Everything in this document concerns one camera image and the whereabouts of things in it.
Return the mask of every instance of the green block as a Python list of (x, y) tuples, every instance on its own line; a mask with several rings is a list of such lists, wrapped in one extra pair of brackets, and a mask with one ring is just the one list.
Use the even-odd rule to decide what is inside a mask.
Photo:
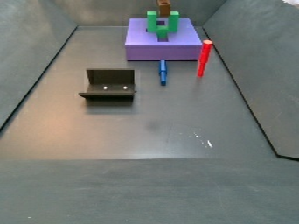
[(159, 39), (166, 39), (168, 33), (168, 25), (158, 25), (156, 35)]
[(172, 11), (168, 17), (168, 32), (178, 32), (180, 13), (179, 11)]
[(156, 11), (148, 11), (147, 12), (147, 31), (148, 32), (156, 32), (158, 26), (156, 26)]

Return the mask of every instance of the red stick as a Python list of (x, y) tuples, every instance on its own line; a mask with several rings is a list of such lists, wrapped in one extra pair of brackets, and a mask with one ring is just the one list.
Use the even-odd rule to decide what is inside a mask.
[(210, 40), (203, 40), (203, 47), (202, 47), (202, 50), (200, 50), (200, 58), (199, 58), (199, 62), (200, 62), (200, 68), (199, 68), (199, 71), (198, 71), (198, 76), (199, 77), (203, 76), (204, 67), (206, 67), (206, 64), (208, 63), (208, 60), (210, 60), (211, 47), (212, 47), (212, 42)]

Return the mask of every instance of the brown block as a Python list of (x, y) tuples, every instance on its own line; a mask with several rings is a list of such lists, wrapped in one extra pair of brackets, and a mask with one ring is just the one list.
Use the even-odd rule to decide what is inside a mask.
[(160, 17), (170, 17), (171, 16), (171, 1), (170, 0), (158, 0), (159, 6), (159, 16)]

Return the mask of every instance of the gray wall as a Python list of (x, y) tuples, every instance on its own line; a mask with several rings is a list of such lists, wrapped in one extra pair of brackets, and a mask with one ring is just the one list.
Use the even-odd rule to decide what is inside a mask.
[(48, 0), (0, 1), (0, 128), (75, 28)]
[(299, 10), (228, 0), (204, 29), (276, 153), (299, 158)]
[[(142, 18), (156, 10), (155, 0), (52, 0), (79, 25), (127, 25), (130, 18)], [(172, 0), (172, 9), (195, 25), (203, 25), (227, 0)]]

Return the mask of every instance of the purple platform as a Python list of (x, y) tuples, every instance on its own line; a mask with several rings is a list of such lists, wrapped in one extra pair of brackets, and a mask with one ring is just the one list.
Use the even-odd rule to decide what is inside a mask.
[(146, 18), (130, 19), (126, 35), (127, 60), (199, 59), (202, 41), (188, 18), (180, 18), (179, 31), (168, 34), (168, 42), (159, 42), (156, 34), (146, 32), (146, 24)]

